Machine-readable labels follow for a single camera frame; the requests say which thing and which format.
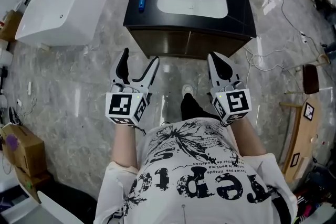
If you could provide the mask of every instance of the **white shoe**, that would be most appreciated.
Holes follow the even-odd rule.
[[[194,97],[194,89],[190,84],[185,84],[182,87],[182,96],[184,97],[186,93],[190,93]]]

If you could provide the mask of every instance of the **forearm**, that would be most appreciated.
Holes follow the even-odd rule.
[[[121,124],[116,124],[115,126],[111,161],[123,167],[133,166],[138,168],[135,129]]]
[[[247,118],[234,121],[231,124],[232,132],[241,156],[259,156],[266,154],[266,150],[256,135]]]

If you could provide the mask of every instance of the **white sink basin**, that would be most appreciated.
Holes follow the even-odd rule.
[[[224,18],[226,0],[157,0],[157,7],[165,13]]]
[[[41,47],[86,45],[95,34],[106,0],[32,0],[15,39]]]

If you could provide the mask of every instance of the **black pants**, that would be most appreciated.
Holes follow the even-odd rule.
[[[182,121],[193,118],[213,118],[221,120],[219,116],[204,111],[190,93],[186,93],[181,103]]]

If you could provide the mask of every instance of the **floor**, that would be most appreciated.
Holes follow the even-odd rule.
[[[317,53],[313,44],[309,41],[309,45],[304,45],[281,13],[282,0],[250,0],[250,3],[258,38],[246,47],[255,54],[265,55],[286,46],[283,51],[256,58],[261,68],[271,69],[275,64],[290,67],[314,59]],[[94,39],[87,46],[54,47],[46,52],[18,42],[12,48],[14,60],[4,85],[9,104],[15,106],[19,98],[24,111],[29,112],[32,99],[27,95],[27,85],[29,81],[33,83],[37,102],[23,122],[44,140],[48,169],[60,182],[96,198],[114,136],[114,126],[104,116],[111,64],[125,47],[131,51],[130,78],[140,77],[149,63],[122,26],[127,4],[128,0],[107,0]],[[330,25],[316,11],[311,0],[285,0],[283,11],[299,30],[315,40],[320,51],[320,43],[334,41]],[[245,49],[235,53],[232,60],[240,65],[245,81],[249,71]],[[335,66],[325,69],[329,74],[335,74]],[[335,87],[322,68],[318,71],[320,92],[315,96],[323,109],[314,154],[319,162],[325,162],[335,130]],[[301,72],[295,76],[298,83],[279,67],[268,72],[251,67],[249,72],[248,87],[253,110],[248,117],[267,151],[278,159],[287,129],[289,133],[291,131],[288,122],[293,116],[293,112],[281,108],[279,102],[302,103],[306,98],[283,94],[285,90],[301,87]],[[208,112],[214,112],[207,96],[210,84],[206,62],[161,57],[151,88],[151,104],[141,122],[143,128],[148,131],[163,121],[181,120],[181,89],[185,83],[194,87],[200,105]]]

